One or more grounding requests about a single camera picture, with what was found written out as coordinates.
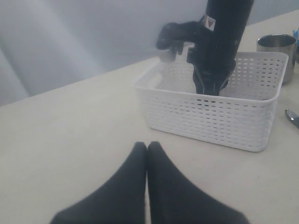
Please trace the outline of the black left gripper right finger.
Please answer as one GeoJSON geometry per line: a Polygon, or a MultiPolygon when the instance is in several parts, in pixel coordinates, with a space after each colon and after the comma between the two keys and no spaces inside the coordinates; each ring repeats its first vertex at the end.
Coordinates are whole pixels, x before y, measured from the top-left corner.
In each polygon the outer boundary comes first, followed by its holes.
{"type": "Polygon", "coordinates": [[[153,141],[147,151],[150,217],[153,224],[247,224],[246,216],[188,180],[153,141]]]}

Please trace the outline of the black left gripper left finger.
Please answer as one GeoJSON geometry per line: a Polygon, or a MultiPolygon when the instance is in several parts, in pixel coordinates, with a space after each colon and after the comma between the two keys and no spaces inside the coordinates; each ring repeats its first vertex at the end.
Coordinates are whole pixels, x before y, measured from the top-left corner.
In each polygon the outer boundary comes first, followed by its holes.
{"type": "Polygon", "coordinates": [[[58,212],[53,224],[143,224],[147,147],[136,142],[124,163],[101,187],[58,212]]]}

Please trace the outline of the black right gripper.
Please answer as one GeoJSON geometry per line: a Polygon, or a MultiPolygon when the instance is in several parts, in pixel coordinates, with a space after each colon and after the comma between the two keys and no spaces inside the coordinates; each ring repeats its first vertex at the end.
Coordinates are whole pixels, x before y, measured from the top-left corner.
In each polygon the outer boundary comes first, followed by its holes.
{"type": "Polygon", "coordinates": [[[247,20],[247,14],[204,14],[197,23],[187,54],[197,94],[219,96],[227,86],[247,20]]]}

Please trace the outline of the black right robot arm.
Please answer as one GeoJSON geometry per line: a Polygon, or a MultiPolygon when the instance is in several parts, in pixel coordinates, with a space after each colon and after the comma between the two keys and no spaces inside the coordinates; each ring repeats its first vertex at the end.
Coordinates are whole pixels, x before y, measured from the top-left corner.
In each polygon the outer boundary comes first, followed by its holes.
{"type": "Polygon", "coordinates": [[[235,69],[252,0],[209,0],[197,26],[197,40],[188,49],[197,94],[218,96],[235,69]]]}

